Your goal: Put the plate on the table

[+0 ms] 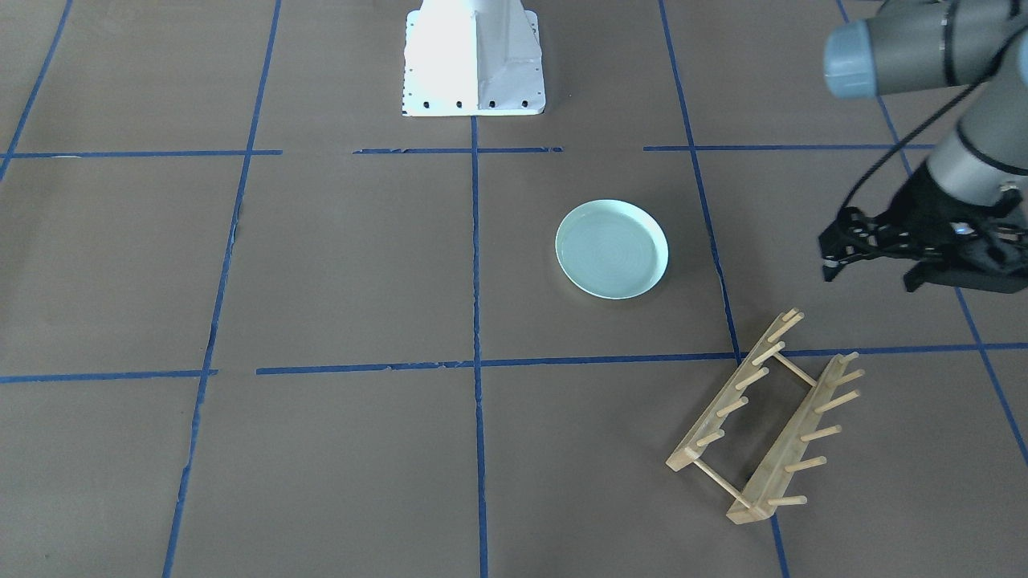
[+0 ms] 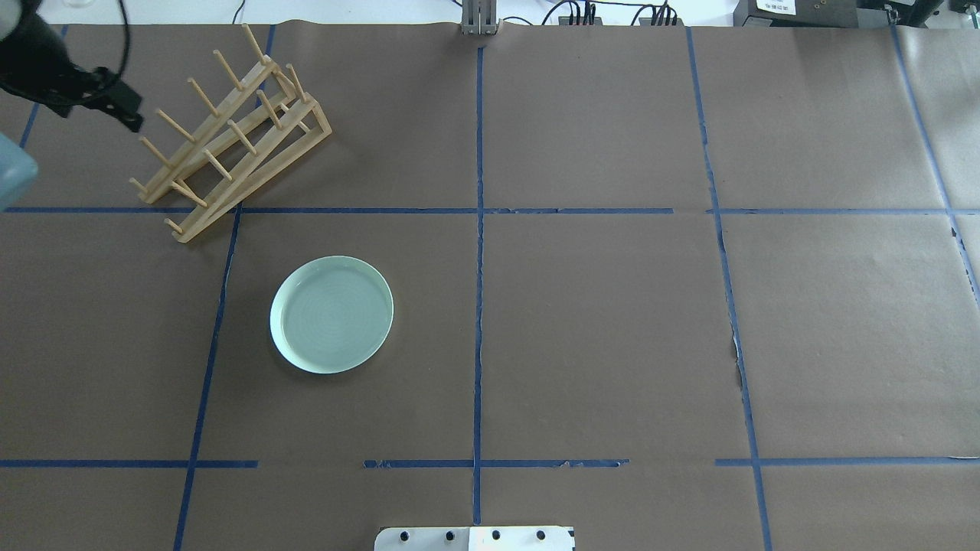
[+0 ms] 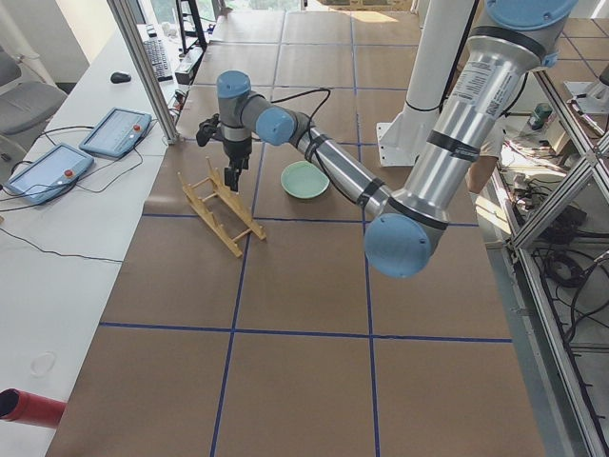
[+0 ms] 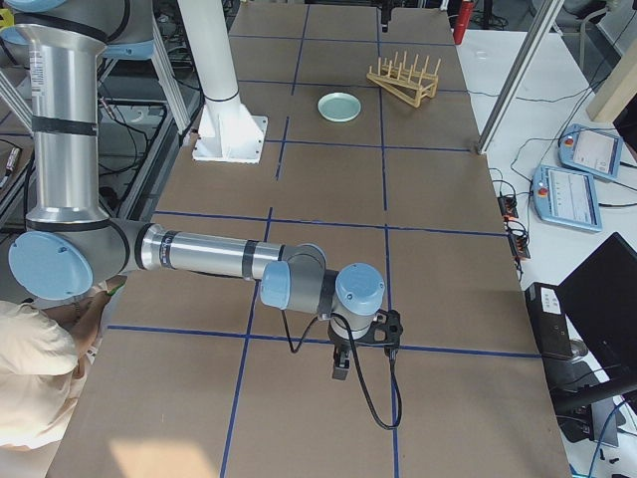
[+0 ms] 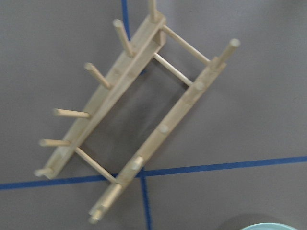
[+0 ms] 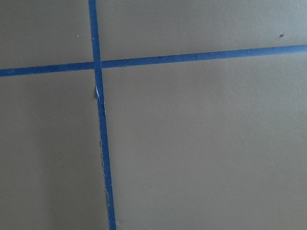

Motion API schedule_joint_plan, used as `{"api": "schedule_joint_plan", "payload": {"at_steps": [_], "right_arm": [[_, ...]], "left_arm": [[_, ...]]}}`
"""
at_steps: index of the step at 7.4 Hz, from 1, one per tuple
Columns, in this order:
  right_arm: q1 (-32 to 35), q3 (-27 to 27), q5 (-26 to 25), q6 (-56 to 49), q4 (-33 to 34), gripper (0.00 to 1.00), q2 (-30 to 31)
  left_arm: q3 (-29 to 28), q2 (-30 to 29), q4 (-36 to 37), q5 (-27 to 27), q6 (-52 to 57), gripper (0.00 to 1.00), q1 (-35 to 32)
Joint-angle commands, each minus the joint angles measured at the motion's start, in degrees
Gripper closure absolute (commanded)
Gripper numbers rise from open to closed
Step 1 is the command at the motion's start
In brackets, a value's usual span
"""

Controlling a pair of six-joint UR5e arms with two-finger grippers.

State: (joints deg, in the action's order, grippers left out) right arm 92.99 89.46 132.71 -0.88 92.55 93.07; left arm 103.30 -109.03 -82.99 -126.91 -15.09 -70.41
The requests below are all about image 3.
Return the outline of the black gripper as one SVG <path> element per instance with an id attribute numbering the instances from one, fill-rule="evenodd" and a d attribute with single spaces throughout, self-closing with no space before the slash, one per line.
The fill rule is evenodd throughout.
<path id="1" fill-rule="evenodd" d="M 251 154 L 251 139 L 241 141 L 223 141 L 225 155 L 229 159 L 228 167 L 224 168 L 225 185 L 232 191 L 239 191 L 239 179 L 241 170 L 248 169 Z"/>

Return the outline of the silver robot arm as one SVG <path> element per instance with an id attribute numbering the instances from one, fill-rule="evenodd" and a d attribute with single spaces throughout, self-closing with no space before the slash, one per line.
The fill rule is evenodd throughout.
<path id="1" fill-rule="evenodd" d="M 248 76 L 216 81 L 219 129 L 235 187 L 251 140 L 289 144 L 348 200 L 372 215 L 364 235 L 369 263 L 410 277 L 428 263 L 448 226 L 447 208 L 521 78 L 552 66 L 571 1 L 433 1 L 422 28 L 403 110 L 378 127 L 386 165 L 411 168 L 391 190 L 318 129 L 310 116 L 255 92 Z"/>

